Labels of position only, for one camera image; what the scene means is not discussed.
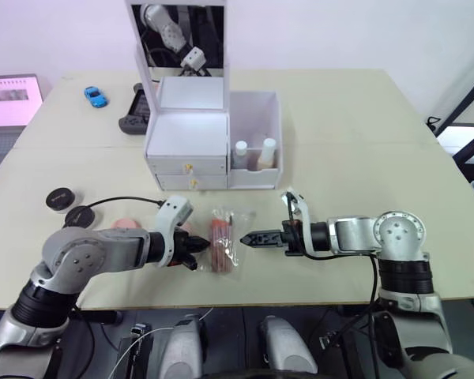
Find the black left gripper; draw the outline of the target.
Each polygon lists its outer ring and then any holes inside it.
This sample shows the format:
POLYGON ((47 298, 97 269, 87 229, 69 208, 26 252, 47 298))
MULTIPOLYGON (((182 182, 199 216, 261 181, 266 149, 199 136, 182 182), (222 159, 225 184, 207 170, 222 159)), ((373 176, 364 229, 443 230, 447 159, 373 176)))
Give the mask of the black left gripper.
POLYGON ((190 271, 198 269, 197 259, 190 252, 202 252, 210 246, 210 241, 200 236, 190 236, 187 231, 175 231, 174 253, 171 265, 184 265, 190 271))

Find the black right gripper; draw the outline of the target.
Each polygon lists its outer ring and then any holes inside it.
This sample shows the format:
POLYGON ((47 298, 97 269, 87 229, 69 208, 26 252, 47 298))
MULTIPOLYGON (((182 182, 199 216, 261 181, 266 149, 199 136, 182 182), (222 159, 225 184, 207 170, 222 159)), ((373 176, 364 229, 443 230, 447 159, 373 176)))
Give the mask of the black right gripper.
POLYGON ((303 255, 302 222, 283 220, 282 227, 282 232, 280 230, 250 231, 241 237, 240 242, 255 249, 280 248, 283 243, 286 256, 301 257, 303 255))

